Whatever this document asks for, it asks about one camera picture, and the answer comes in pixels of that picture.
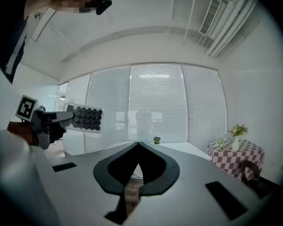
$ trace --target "headphone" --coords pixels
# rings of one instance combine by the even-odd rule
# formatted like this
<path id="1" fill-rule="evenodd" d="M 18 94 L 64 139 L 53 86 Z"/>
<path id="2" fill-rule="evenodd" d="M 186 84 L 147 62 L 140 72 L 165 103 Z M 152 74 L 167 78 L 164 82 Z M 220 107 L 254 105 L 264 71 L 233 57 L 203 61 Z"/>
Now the headphone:
<path id="1" fill-rule="evenodd" d="M 89 13 L 96 10 L 97 15 L 101 15 L 112 5 L 112 0 L 103 0 L 102 3 L 97 8 L 79 8 L 80 13 Z"/>

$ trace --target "white venetian blind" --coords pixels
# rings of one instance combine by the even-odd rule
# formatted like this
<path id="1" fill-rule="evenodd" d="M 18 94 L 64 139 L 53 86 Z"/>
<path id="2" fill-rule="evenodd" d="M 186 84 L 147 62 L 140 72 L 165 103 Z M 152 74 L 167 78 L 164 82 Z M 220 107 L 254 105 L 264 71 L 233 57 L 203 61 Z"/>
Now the white venetian blind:
<path id="1" fill-rule="evenodd" d="M 207 152 L 208 142 L 226 133 L 223 86 L 218 71 L 182 65 L 188 97 L 188 142 Z"/>
<path id="2" fill-rule="evenodd" d="M 87 97 L 90 74 L 69 81 L 65 103 L 84 105 Z"/>
<path id="3" fill-rule="evenodd" d="M 65 103 L 84 105 L 87 97 L 90 74 L 80 76 L 69 81 Z M 63 135 L 64 150 L 71 155 L 85 153 L 84 133 L 82 131 L 67 130 Z"/>
<path id="4" fill-rule="evenodd" d="M 187 104 L 180 64 L 131 67 L 129 141 L 187 141 Z"/>

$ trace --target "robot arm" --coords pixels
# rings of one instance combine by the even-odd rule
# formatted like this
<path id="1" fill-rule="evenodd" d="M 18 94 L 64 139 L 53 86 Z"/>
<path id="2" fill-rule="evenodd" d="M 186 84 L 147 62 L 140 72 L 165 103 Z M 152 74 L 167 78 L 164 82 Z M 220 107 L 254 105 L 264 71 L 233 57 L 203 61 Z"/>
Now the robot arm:
<path id="1" fill-rule="evenodd" d="M 37 102 L 37 100 L 23 95 L 16 111 L 16 117 L 30 123 L 34 131 L 36 146 L 45 150 L 50 143 L 63 136 L 64 128 L 61 127 L 60 122 L 69 121 L 75 115 L 71 111 L 46 112 L 43 106 L 35 109 Z"/>

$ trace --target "white table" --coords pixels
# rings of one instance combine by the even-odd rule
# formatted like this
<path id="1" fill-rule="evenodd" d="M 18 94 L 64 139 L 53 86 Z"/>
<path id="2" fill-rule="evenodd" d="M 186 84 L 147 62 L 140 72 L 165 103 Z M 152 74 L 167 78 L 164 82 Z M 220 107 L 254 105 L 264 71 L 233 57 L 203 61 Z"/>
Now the white table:
<path id="1" fill-rule="evenodd" d="M 188 142 L 182 142 L 182 143 L 160 143 L 157 144 L 157 146 L 165 146 L 183 153 L 192 154 L 198 157 L 202 157 L 208 161 L 212 160 L 212 157 L 204 153 L 203 151 L 199 150 L 195 146 L 193 146 L 191 143 Z"/>
<path id="2" fill-rule="evenodd" d="M 126 143 L 133 143 L 133 142 L 129 142 L 129 141 L 123 141 L 123 142 L 119 142 L 119 143 L 115 143 L 113 145 L 111 145 L 108 148 L 112 148 L 112 147 L 116 147 L 119 145 L 123 145 Z M 196 148 L 195 146 L 193 146 L 192 144 L 188 143 L 188 142 L 182 142 L 182 143 L 160 143 L 160 144 L 156 144 L 155 146 L 165 146 L 183 153 L 188 153 L 188 154 L 192 154 L 201 158 L 204 158 L 208 161 L 211 161 L 212 158 L 207 155 L 206 153 L 204 153 L 203 151 L 199 150 L 198 148 Z M 137 165 L 134 174 L 136 176 L 132 176 L 133 178 L 142 178 L 142 170 L 141 167 L 139 166 L 139 164 Z"/>

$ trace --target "black cutout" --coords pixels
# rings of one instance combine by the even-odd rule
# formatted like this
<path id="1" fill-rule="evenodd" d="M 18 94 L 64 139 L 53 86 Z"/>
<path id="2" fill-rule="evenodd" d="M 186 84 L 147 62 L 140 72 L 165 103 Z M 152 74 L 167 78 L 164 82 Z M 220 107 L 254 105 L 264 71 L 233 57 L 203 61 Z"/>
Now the black cutout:
<path id="1" fill-rule="evenodd" d="M 141 167 L 144 182 L 139 196 L 163 194 L 179 177 L 180 169 L 173 158 L 143 142 L 134 143 L 98 162 L 93 169 L 95 179 L 106 193 L 120 196 L 116 210 L 105 216 L 117 224 L 127 218 L 124 187 L 137 164 Z"/>
<path id="2" fill-rule="evenodd" d="M 63 170 L 67 170 L 67 169 L 74 168 L 74 167 L 76 167 L 76 165 L 73 162 L 70 162 L 70 163 L 65 163 L 62 165 L 53 166 L 52 168 L 55 172 L 58 172 L 58 171 L 63 171 Z"/>
<path id="3" fill-rule="evenodd" d="M 230 220 L 234 220 L 247 211 L 247 209 L 219 182 L 208 183 L 206 187 Z"/>

